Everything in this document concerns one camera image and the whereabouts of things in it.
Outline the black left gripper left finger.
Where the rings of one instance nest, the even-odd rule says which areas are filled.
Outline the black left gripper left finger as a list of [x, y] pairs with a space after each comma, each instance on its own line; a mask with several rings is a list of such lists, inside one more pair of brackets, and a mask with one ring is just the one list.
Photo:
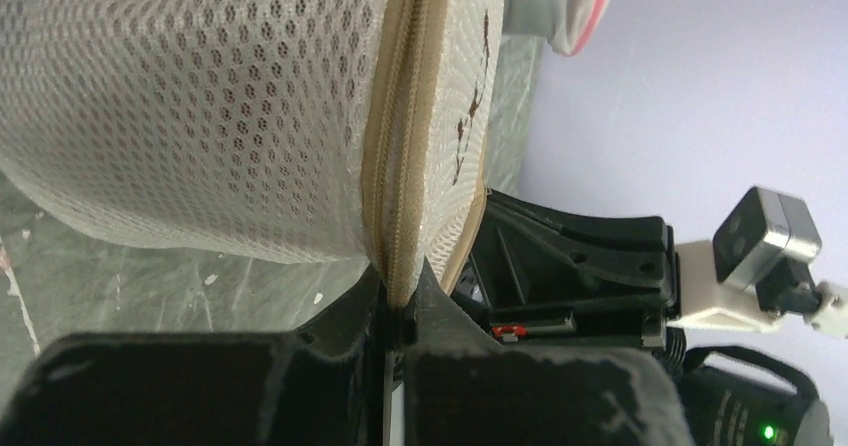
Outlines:
[[74, 333], [25, 371], [5, 445], [379, 445], [384, 295], [360, 279], [285, 332]]

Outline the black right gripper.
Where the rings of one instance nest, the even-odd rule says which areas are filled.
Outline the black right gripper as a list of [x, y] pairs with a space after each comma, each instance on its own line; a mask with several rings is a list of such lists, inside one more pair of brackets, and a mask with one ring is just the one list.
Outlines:
[[493, 192], [454, 301], [504, 345], [650, 353], [675, 382], [699, 445], [828, 445], [812, 379], [744, 346], [689, 347], [673, 228], [599, 218]]

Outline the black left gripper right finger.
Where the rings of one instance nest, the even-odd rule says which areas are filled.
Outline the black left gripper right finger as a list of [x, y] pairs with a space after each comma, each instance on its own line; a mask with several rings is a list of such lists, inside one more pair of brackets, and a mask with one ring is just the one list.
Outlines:
[[504, 346], [423, 266], [407, 306], [407, 445], [691, 445], [677, 390], [630, 348]]

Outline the beige mesh laundry bag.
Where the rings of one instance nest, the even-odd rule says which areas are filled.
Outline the beige mesh laundry bag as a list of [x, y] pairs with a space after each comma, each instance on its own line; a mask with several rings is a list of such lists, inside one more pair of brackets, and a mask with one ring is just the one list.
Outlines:
[[1, 169], [74, 229], [365, 257], [405, 306], [479, 228], [505, 0], [1, 0]]

